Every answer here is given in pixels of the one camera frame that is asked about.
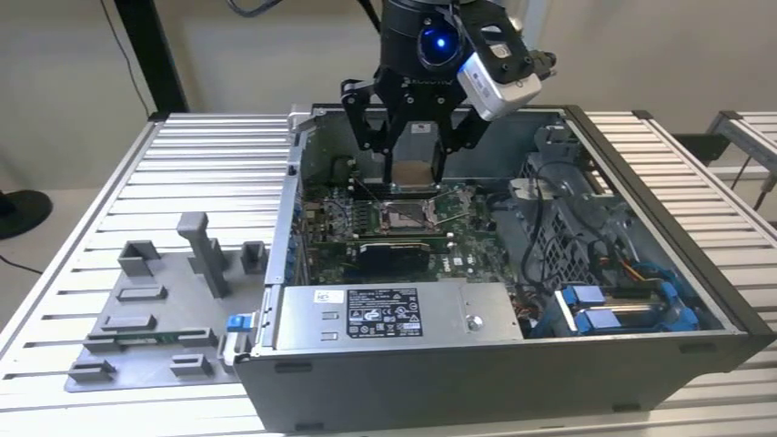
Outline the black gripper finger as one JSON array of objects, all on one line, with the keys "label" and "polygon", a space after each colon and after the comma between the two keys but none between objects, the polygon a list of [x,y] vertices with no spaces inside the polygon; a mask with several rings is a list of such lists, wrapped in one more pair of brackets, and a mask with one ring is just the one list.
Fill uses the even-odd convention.
[{"label": "black gripper finger", "polygon": [[366,109],[374,95],[374,82],[345,79],[340,85],[341,105],[345,109],[348,122],[358,149],[370,151],[384,157],[382,183],[392,183],[393,148],[397,137],[392,133],[392,124],[388,119],[380,128],[369,124]]},{"label": "black gripper finger", "polygon": [[438,183],[442,180],[448,156],[456,153],[461,148],[474,149],[486,130],[486,121],[481,119],[477,110],[470,107],[456,127],[453,127],[450,114],[440,116],[434,120],[434,123],[437,125],[438,133],[430,170],[433,181]]}]

